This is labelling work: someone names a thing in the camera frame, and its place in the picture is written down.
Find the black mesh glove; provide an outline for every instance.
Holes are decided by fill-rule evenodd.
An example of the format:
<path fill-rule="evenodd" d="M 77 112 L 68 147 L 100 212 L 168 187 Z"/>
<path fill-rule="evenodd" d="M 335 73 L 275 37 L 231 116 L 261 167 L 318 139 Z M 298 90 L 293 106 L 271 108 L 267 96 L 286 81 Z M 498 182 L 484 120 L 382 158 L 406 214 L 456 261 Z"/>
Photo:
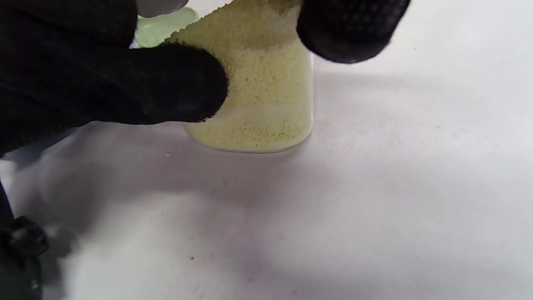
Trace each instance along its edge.
<path fill-rule="evenodd" d="M 200 122 L 228 92 L 181 45 L 128 49 L 135 0 L 0 0 L 0 154 L 90 121 Z"/>
<path fill-rule="evenodd" d="M 297 31 L 317 55 L 353 64 L 389 43 L 410 0 L 304 0 Z"/>

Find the yellow powder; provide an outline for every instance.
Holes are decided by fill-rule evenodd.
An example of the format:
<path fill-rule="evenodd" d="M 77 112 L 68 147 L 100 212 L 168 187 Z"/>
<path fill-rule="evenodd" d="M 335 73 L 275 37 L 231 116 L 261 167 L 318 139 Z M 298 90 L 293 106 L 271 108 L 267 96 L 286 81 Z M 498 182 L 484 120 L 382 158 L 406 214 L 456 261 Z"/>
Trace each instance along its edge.
<path fill-rule="evenodd" d="M 298 0 L 234 0 L 167 42 L 203 48 L 229 77 L 221 110 L 186 124 L 209 147 L 273 152 L 307 138 L 313 124 L 312 59 L 296 33 Z"/>

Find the glass jar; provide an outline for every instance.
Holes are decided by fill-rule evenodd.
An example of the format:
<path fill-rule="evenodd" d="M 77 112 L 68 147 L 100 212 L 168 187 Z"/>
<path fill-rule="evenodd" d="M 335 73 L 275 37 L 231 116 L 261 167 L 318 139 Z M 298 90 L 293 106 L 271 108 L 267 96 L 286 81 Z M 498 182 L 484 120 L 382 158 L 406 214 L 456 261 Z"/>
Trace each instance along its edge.
<path fill-rule="evenodd" d="M 296 33 L 300 9 L 294 3 L 234 0 L 169 39 L 206 49 L 228 73 L 229 94 L 220 111 L 184 125 L 195 141 L 223 151 L 268 153 L 310 135 L 312 55 Z"/>

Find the glass vial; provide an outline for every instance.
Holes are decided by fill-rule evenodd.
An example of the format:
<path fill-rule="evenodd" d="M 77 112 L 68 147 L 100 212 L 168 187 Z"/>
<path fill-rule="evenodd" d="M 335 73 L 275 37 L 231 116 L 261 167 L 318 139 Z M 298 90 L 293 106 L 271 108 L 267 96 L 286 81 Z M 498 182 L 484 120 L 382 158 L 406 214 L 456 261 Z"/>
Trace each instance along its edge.
<path fill-rule="evenodd" d="M 168 41 L 219 59 L 229 77 L 221 110 L 187 123 L 200 144 L 223 151 L 270 153 L 305 141 L 313 127 L 312 55 L 296 33 L 298 1 L 234 0 Z"/>

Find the white surface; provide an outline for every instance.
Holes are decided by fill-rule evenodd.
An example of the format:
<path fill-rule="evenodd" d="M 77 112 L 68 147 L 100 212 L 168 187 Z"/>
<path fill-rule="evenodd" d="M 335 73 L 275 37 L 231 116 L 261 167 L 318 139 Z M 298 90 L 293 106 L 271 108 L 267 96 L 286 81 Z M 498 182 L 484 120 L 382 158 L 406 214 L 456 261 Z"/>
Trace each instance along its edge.
<path fill-rule="evenodd" d="M 285 155 L 83 128 L 8 178 L 57 232 L 47 278 L 66 257 L 46 300 L 531 300 L 532 12 L 415 0 L 379 58 L 317 64 Z"/>

